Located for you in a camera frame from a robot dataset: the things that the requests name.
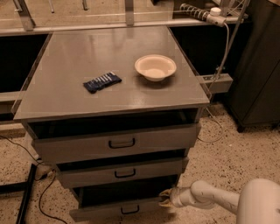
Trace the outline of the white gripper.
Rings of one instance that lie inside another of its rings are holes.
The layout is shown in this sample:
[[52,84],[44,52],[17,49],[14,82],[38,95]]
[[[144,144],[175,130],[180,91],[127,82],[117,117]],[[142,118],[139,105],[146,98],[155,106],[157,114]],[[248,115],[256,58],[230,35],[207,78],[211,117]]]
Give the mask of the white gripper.
[[174,187],[172,189],[163,190],[160,194],[161,197],[169,197],[170,200],[166,199],[159,202],[161,207],[186,207],[190,204],[191,191],[189,187]]

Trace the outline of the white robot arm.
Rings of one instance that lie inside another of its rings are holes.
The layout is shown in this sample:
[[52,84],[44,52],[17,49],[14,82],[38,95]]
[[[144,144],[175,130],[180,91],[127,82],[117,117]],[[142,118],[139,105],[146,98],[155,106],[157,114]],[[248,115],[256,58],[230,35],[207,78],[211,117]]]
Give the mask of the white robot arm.
[[250,180],[241,193],[229,192],[197,180],[189,187],[163,190],[161,207],[210,209],[215,204],[236,215],[236,224],[280,224],[280,185],[264,178]]

